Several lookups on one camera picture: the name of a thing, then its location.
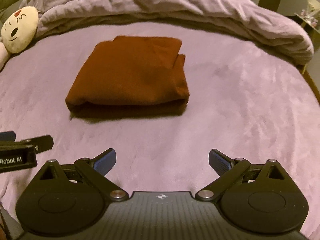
logo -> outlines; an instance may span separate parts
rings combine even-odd
[[[11,159],[0,159],[0,164],[3,165],[3,164],[10,164],[10,163],[19,163],[19,162],[22,162],[22,157],[17,157],[16,158],[11,158]]]
[[[160,198],[161,200],[164,200],[166,197],[168,197],[168,196],[166,196],[165,194],[160,194],[159,196],[157,196],[158,198]]]

plush doll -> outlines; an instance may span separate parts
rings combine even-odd
[[[30,44],[36,34],[38,21],[38,10],[26,6],[14,12],[4,22],[0,38],[0,70],[12,53],[19,53]]]

bed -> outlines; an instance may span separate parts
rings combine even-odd
[[[211,12],[206,21],[206,2],[161,12],[156,5],[162,0],[135,0],[144,12],[130,12],[117,3],[123,12],[114,17],[100,15],[91,3],[90,10],[81,13],[92,15],[68,17],[79,12],[69,10],[79,1],[65,0],[51,14],[46,14],[43,0],[23,0],[20,5],[39,8],[40,21],[35,41],[0,73],[0,131],[14,130],[17,140],[50,134],[55,144],[37,156],[36,168],[0,175],[1,202],[13,218],[20,194],[49,159],[73,163],[114,148],[117,163],[107,178],[129,194],[194,194],[218,177],[208,164],[208,153],[216,148],[251,163],[277,159],[309,203],[301,232],[319,239],[320,108],[295,67],[313,54],[299,25],[249,0],[214,0],[230,7]],[[145,1],[156,3],[150,8]],[[163,3],[166,8],[180,6],[176,0]],[[249,15],[249,9],[255,13]],[[236,16],[228,15],[230,11]],[[182,41],[190,91],[182,115],[104,120],[70,114],[65,98],[81,66],[97,43],[118,35]]]

small figurine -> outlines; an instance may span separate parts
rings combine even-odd
[[[311,23],[311,26],[316,28],[318,25],[318,20],[317,19],[313,19],[312,23]]]
[[[312,17],[308,14],[308,13],[306,13],[306,15],[305,15],[305,17],[304,17],[304,20],[305,20],[305,22],[307,23],[307,24],[309,24],[309,25],[311,25],[311,22],[312,22]]]
[[[313,22],[314,17],[310,16],[308,20],[306,20],[306,22],[311,25],[311,23]]]

folded brown cloth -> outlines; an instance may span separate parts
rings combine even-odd
[[[67,98],[79,117],[182,114],[189,91],[181,41],[118,36],[100,42],[82,66]]]

